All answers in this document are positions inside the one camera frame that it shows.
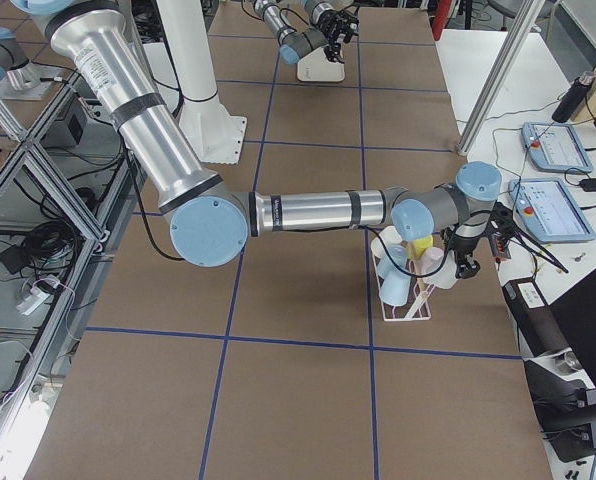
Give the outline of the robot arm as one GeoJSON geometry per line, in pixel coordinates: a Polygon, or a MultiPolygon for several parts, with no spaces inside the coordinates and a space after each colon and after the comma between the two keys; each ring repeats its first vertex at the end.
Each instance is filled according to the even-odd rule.
{"type": "Polygon", "coordinates": [[[442,249],[434,274],[475,276],[501,177],[454,150],[459,133],[427,18],[361,8],[352,81],[290,82],[287,64],[323,41],[335,12],[307,5],[292,30],[274,1],[156,4],[181,90],[173,113],[128,38],[116,1],[20,1],[89,87],[158,194],[176,260],[219,267],[276,232],[394,227],[442,249]]]}
{"type": "Polygon", "coordinates": [[[286,7],[278,1],[251,2],[256,17],[264,22],[279,44],[279,53],[288,65],[296,65],[312,52],[322,49],[327,61],[343,63],[342,45],[358,35],[359,19],[349,10],[335,9],[328,1],[302,1],[308,26],[302,31],[290,24],[286,7]]]}

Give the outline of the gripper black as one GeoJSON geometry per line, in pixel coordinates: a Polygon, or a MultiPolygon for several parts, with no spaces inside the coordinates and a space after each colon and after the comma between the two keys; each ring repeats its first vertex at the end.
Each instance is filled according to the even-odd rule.
{"type": "Polygon", "coordinates": [[[480,271],[480,264],[474,258],[474,251],[485,229],[485,224],[445,229],[445,246],[453,253],[457,279],[473,278],[480,271]]]}
{"type": "Polygon", "coordinates": [[[342,45],[358,34],[358,17],[348,10],[329,9],[322,14],[322,33],[330,42],[325,46],[325,57],[331,63],[344,64],[342,45]]]}

